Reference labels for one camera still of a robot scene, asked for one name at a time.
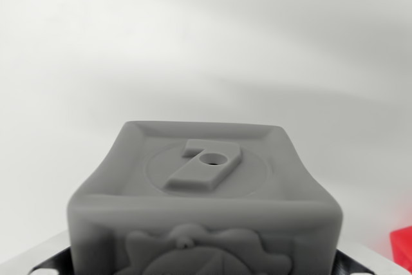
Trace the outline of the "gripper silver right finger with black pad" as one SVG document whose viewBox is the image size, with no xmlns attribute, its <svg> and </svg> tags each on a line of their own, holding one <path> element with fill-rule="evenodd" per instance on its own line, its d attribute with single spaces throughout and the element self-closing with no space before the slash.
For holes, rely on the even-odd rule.
<svg viewBox="0 0 412 275">
<path fill-rule="evenodd" d="M 333 274 L 405 274 L 410 272 L 364 245 L 339 241 Z"/>
</svg>

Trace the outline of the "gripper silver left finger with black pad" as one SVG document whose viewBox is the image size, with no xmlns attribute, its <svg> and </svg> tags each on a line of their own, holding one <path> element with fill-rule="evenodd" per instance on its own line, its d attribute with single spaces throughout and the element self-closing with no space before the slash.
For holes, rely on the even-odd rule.
<svg viewBox="0 0 412 275">
<path fill-rule="evenodd" d="M 38 274 L 39 269 L 51 274 L 74 274 L 67 231 L 1 264 L 1 274 Z"/>
</svg>

